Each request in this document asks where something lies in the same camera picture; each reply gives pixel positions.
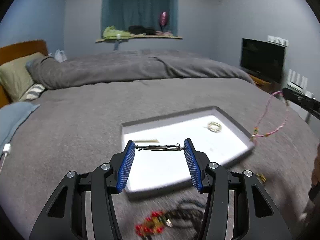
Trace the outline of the person's right hand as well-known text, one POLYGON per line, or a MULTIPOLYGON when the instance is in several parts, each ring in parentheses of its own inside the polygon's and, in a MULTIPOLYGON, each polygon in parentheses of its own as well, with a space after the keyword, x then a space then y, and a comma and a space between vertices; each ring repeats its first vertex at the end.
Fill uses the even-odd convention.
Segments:
POLYGON ((312 186, 316 186, 320 182, 320 144, 317 147, 317 155, 314 160, 311 182, 312 186))

